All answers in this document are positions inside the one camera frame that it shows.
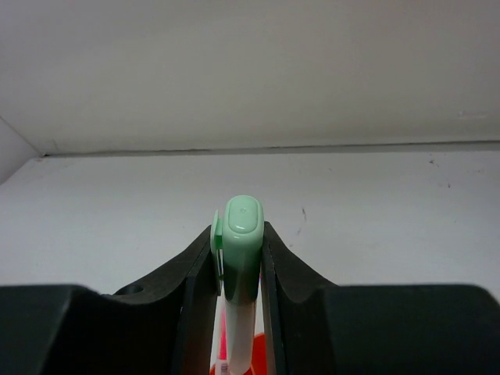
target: white wall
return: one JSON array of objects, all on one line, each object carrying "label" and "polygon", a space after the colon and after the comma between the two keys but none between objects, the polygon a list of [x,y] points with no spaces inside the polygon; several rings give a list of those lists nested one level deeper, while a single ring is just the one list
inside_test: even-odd
[{"label": "white wall", "polygon": [[0,184],[38,153],[0,118]]},{"label": "white wall", "polygon": [[48,153],[498,140],[499,18],[498,0],[6,0],[0,114]]},{"label": "white wall", "polygon": [[499,151],[32,159],[0,186],[0,284],[113,293],[250,194],[333,282],[473,283],[500,299],[499,181]]}]

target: red object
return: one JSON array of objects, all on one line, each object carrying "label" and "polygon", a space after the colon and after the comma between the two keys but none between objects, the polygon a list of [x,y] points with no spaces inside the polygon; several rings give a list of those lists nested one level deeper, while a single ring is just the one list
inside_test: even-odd
[{"label": "red object", "polygon": [[[215,372],[215,366],[212,366],[210,375],[215,375]],[[264,334],[257,334],[253,338],[252,365],[245,375],[267,375],[266,336]]]}]

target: green marker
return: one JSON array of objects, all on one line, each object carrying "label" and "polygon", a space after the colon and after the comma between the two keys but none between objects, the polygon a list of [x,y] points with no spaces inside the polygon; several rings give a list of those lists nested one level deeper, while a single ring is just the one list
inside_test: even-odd
[{"label": "green marker", "polygon": [[255,301],[259,292],[260,259],[264,236],[263,207],[255,198],[239,195],[226,205],[224,218],[216,215],[210,244],[221,290],[226,298],[227,360],[232,374],[245,373],[252,362]]}]

